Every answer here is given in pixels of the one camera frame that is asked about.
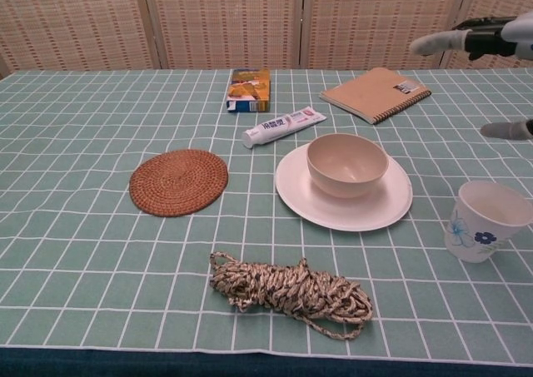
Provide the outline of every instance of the notebook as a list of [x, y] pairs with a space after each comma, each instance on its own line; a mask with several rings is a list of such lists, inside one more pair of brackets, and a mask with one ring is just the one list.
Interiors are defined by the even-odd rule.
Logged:
[[385, 67], [320, 93], [324, 101], [375, 125], [431, 95], [431, 90]]

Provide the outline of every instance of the round rattan placemat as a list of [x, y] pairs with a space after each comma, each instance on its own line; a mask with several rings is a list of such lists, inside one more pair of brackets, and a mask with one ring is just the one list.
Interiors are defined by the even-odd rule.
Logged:
[[155, 216], [183, 216], [213, 203], [227, 185], [226, 163], [203, 150], [177, 150], [154, 156], [130, 178], [130, 197]]

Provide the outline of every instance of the plate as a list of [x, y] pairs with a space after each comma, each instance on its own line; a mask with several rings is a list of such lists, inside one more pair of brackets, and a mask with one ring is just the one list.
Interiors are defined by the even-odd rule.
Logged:
[[371, 231], [390, 226], [409, 211], [411, 181], [392, 157], [376, 189], [359, 198], [342, 199], [326, 194], [312, 182], [307, 146], [288, 153], [276, 169], [277, 192], [299, 216], [333, 230]]

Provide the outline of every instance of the bowl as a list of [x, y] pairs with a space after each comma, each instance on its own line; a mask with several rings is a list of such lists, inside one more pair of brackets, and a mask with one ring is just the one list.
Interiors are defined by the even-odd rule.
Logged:
[[386, 152], [373, 141], [347, 133], [320, 136], [307, 147], [313, 183], [330, 196], [357, 198], [378, 186], [389, 167]]

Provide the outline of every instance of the cardboard box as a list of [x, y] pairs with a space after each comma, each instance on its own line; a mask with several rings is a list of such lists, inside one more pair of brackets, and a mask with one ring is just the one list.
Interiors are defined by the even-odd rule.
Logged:
[[268, 112], [270, 110], [270, 71], [235, 69], [227, 90], [229, 112]]

